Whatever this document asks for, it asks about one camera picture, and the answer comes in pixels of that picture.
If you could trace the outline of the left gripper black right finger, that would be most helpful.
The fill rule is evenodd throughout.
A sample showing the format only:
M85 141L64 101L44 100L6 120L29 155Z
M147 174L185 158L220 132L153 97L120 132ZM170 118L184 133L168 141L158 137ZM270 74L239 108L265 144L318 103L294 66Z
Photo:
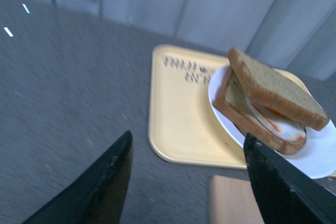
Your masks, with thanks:
M335 223L335 194L251 133L244 142L251 187L265 223Z

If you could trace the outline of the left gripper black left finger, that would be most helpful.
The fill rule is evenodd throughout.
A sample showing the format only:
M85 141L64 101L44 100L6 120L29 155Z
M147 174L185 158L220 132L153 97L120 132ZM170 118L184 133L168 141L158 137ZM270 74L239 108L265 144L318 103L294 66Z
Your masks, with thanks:
M25 223L119 223L132 160L132 133L126 131L71 185Z

